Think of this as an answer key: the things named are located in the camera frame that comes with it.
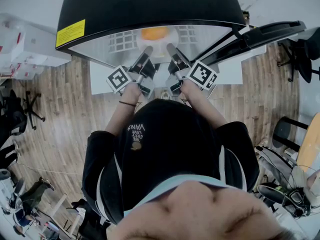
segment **yellow warning label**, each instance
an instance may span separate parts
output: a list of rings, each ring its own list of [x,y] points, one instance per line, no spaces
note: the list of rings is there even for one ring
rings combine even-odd
[[[85,35],[85,23],[86,20],[83,19],[77,23],[61,29],[56,34],[55,47],[59,47],[77,38],[83,37]]]

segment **hand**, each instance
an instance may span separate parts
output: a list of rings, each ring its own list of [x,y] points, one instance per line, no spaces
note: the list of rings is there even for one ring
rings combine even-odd
[[[180,91],[184,94],[187,100],[190,98],[191,94],[202,94],[200,88],[189,79],[183,80]]]
[[[123,95],[121,96],[121,101],[135,105],[137,104],[141,93],[138,84],[131,82],[125,87]]]

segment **bracelet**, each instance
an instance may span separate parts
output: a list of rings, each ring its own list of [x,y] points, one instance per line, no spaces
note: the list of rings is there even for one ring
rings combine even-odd
[[[130,104],[130,103],[126,103],[126,102],[123,102],[121,100],[119,100],[119,103],[126,104],[126,105],[129,105],[129,106],[132,106],[132,107],[136,107],[136,105],[133,105],[133,104]]]

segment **white box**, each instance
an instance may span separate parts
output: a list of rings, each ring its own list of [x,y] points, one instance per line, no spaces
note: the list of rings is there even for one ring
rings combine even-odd
[[[71,61],[69,54],[55,50],[56,36],[26,25],[19,43],[11,52],[13,63],[57,67]]]

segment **person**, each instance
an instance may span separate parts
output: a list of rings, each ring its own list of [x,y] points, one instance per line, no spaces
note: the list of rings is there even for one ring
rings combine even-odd
[[[19,152],[19,146],[15,140],[12,141],[12,145],[7,146],[0,150],[0,169],[7,169],[12,162],[18,161],[18,157],[21,157]]]
[[[23,227],[29,225],[30,222],[39,224],[39,221],[32,215],[32,211],[41,202],[42,196],[47,189],[55,191],[55,187],[48,179],[40,177],[27,192],[21,195],[20,208],[13,215],[15,233],[23,236]]]
[[[192,81],[180,90],[191,107],[155,99],[134,114],[141,91],[128,84],[105,131],[88,138],[82,190],[91,204],[97,188],[110,202],[102,172],[114,155],[121,170],[124,218],[111,239],[292,239],[249,194],[259,165],[247,127],[228,123]]]

